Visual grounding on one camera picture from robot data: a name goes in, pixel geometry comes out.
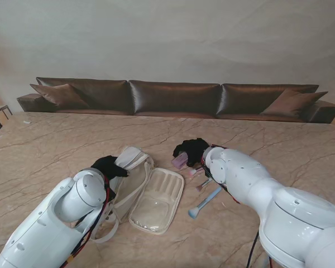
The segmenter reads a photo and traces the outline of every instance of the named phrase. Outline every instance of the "cable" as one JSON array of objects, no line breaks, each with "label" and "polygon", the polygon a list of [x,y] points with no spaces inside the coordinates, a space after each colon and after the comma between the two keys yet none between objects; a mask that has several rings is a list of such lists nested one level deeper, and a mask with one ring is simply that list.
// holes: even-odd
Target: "cable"
[{"label": "cable", "polygon": [[251,263],[251,259],[252,259],[252,255],[253,255],[253,250],[255,249],[258,238],[259,238],[259,231],[256,234],[255,240],[253,241],[253,245],[251,247],[250,256],[248,257],[248,262],[247,262],[246,268],[250,267],[250,263]]}]

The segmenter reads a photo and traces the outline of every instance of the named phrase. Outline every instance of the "brown leather sofa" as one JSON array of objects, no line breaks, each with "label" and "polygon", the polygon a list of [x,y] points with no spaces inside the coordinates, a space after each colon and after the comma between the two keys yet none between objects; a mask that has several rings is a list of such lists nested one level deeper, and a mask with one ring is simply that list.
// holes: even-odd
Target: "brown leather sofa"
[{"label": "brown leather sofa", "polygon": [[299,118],[266,116],[264,111],[285,89],[314,93],[318,85],[161,83],[137,80],[36,78],[40,85],[70,84],[90,109],[57,110],[39,94],[17,98],[26,112],[115,114],[331,123],[335,104],[317,101]]}]

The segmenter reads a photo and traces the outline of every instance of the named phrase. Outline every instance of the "marble table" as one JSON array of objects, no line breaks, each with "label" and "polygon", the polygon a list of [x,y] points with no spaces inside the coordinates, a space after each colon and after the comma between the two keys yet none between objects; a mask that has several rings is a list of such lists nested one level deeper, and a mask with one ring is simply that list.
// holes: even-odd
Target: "marble table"
[{"label": "marble table", "polygon": [[[173,149],[196,137],[241,150],[264,164],[281,183],[335,204],[332,125],[21,113],[0,130],[0,251],[14,229],[60,180],[97,158],[118,155],[132,145],[149,153],[157,166],[175,170],[170,163]],[[198,193],[195,187],[205,181],[204,175],[191,179],[188,169],[179,172],[186,185],[164,235],[147,234],[124,223],[109,242],[89,243],[70,267],[245,267],[258,230],[257,214],[220,193],[196,220],[191,219],[188,209],[216,185],[210,183]],[[258,243],[252,267],[261,267],[265,257]]]}]

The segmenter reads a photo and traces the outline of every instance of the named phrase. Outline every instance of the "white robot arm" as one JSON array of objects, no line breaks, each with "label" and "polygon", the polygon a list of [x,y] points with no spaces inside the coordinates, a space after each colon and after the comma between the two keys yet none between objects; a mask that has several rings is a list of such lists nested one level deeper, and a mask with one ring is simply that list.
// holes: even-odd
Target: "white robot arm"
[{"label": "white robot arm", "polygon": [[284,187],[256,160],[233,149],[209,147],[203,161],[213,179],[260,217],[260,241],[287,268],[335,268],[335,205]]},{"label": "white robot arm", "polygon": [[0,268],[63,267],[107,205],[106,197],[104,175],[97,169],[61,181],[11,235]]}]

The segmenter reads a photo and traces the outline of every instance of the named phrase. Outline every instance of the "throw pillow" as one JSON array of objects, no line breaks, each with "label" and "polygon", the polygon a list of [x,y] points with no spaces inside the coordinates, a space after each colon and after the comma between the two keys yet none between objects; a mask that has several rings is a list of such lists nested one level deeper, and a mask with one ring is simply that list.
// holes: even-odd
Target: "throw pillow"
[{"label": "throw pillow", "polygon": [[327,92],[299,93],[286,89],[261,114],[268,116],[288,116],[298,118],[303,110],[313,105]]},{"label": "throw pillow", "polygon": [[88,104],[80,98],[70,84],[47,87],[33,85],[32,88],[40,93],[47,101],[53,103],[57,109],[88,109]]}]

